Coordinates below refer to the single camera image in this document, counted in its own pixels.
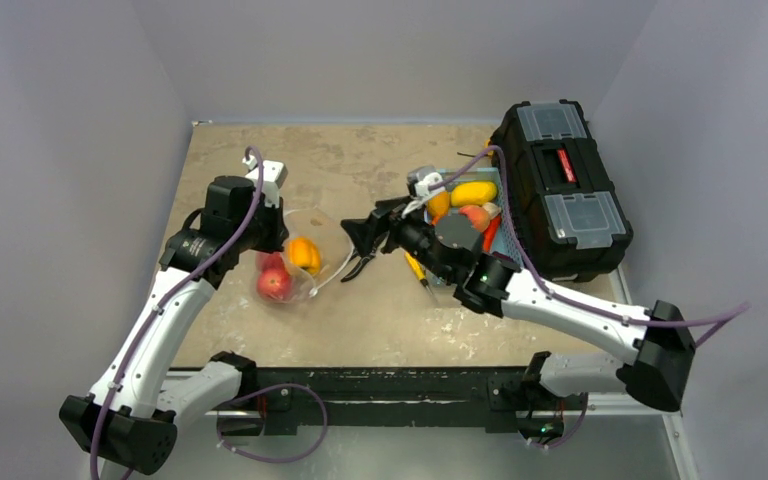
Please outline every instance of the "wooden table surface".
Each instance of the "wooden table surface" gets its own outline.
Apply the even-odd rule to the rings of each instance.
[[[492,125],[200,125],[194,128],[166,236],[203,206],[218,175],[242,175],[245,147],[285,162],[287,209],[319,208],[335,220],[365,218],[375,200],[406,194],[422,165],[452,168],[476,152]],[[527,364],[534,352],[596,349],[521,320],[476,315],[454,299],[435,308],[404,257],[380,255],[352,282],[331,283],[293,306],[267,305],[254,290],[254,254],[243,254],[195,320],[175,366],[201,366],[232,350],[262,366],[491,366]],[[613,300],[607,276],[575,288]]]

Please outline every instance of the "white wall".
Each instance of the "white wall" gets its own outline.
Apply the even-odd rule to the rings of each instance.
[[[77,478],[57,419],[133,324],[189,135],[129,2],[0,1],[0,478]]]
[[[592,112],[655,0],[140,0],[190,118],[495,123]]]
[[[768,2],[660,1],[591,125],[636,227],[635,300],[753,302],[684,406],[701,478],[768,478]]]

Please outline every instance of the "blue basket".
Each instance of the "blue basket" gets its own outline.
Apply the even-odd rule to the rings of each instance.
[[[440,175],[443,175],[443,178],[446,178],[449,175],[452,175],[455,171],[454,170],[439,170]],[[499,170],[492,167],[484,167],[484,168],[476,168],[474,170],[470,170],[460,177],[458,177],[457,180],[450,183],[446,188],[451,192],[456,185],[459,185],[461,183],[467,183],[467,182],[493,182],[496,184],[496,189],[499,191],[499,194],[496,196],[496,199],[493,200],[499,207],[502,208],[502,210],[506,210],[508,208],[508,196],[505,194],[505,192],[502,190],[502,177],[499,176]],[[449,210],[449,215],[458,215],[457,209],[453,208]],[[425,212],[425,218],[426,220],[429,220],[428,212]],[[491,252],[498,252],[502,255],[505,255],[507,257],[512,258],[516,263],[519,264],[520,267],[524,266],[522,262],[522,257],[519,254],[519,251],[516,247],[517,239],[511,237],[510,233],[508,232],[507,228],[507,221],[504,217],[502,217],[502,225],[499,225],[499,231],[496,233],[496,237],[493,238],[493,245],[490,247]],[[433,285],[445,285],[445,283],[440,280],[439,278],[435,277],[431,273],[428,274],[428,281]]]

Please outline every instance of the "black metal frame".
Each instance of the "black metal frame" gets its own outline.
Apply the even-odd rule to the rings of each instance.
[[[174,371],[192,371],[175,368]],[[518,412],[554,411],[558,398],[532,381],[529,367],[257,368],[245,393],[282,383],[310,387],[328,405],[330,426],[470,427],[487,433],[531,436],[533,420]],[[322,413],[310,396],[297,391],[265,395],[266,435],[294,435],[299,426],[322,425]],[[578,396],[564,399],[567,410],[583,407]],[[257,411],[255,400],[226,403],[218,411]],[[234,428],[228,435],[258,435]]]

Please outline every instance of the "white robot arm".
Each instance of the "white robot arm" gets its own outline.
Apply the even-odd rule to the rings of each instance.
[[[244,161],[249,168],[253,159]],[[103,419],[98,455],[143,473],[160,468],[175,444],[179,429],[215,406],[231,400],[253,382],[254,362],[220,353],[197,374],[161,393],[161,385],[184,336],[201,309],[239,263],[246,250],[280,251],[288,236],[283,221],[279,188],[287,176],[284,165],[263,162],[263,188],[254,215],[242,234],[237,233],[254,201],[258,170],[245,178],[217,177],[208,186],[205,207],[193,212],[183,228],[166,243],[161,270],[137,322],[122,349],[86,396],[69,396],[60,408],[60,419],[80,447],[90,452],[96,423]],[[199,228],[192,228],[196,217]],[[218,254],[239,235],[200,275],[208,258]],[[180,288],[159,305],[173,287]],[[122,376],[117,372],[122,368]],[[105,409],[111,390],[115,394]]]

